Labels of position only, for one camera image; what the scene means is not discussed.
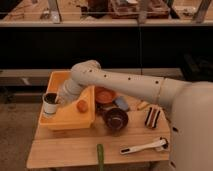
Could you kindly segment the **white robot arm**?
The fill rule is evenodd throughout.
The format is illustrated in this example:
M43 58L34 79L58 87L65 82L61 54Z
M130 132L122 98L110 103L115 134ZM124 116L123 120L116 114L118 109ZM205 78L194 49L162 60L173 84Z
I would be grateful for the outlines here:
M105 71L95 60L77 63L58 90L62 102L101 86L171 111L169 171L213 171L213 82Z

